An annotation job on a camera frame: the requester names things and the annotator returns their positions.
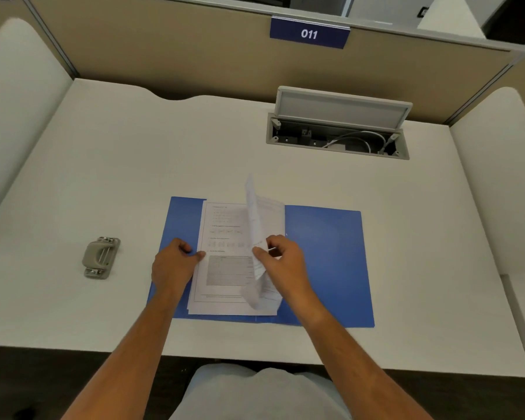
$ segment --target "open lid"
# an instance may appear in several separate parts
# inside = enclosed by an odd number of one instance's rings
[[[411,108],[412,103],[383,98],[278,87],[274,114],[278,119],[394,132]]]

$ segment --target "person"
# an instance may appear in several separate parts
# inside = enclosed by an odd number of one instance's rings
[[[284,236],[267,239],[273,258],[259,259],[276,289],[307,331],[330,382],[268,368],[255,374],[235,365],[197,370],[171,420],[302,418],[358,420],[432,419],[348,334],[309,283],[303,252]],[[139,419],[144,416],[171,319],[204,252],[174,239],[152,265],[156,293],[117,348],[76,397],[63,420]]]

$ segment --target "white number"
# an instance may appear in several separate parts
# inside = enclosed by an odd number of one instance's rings
[[[309,37],[309,39],[314,39],[316,40],[317,39],[317,31],[308,31],[307,29],[304,29],[301,31],[301,38],[307,38]]]

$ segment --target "desk power outlet box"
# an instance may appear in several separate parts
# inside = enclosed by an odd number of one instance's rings
[[[266,142],[408,160],[402,130],[411,103],[279,87]]]

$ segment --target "stack of paper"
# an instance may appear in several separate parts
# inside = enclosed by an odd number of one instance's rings
[[[245,184],[247,204],[203,203],[197,265],[189,294],[189,314],[276,315],[282,296],[252,254],[268,250],[266,237],[285,234],[283,203],[259,197],[252,175]]]

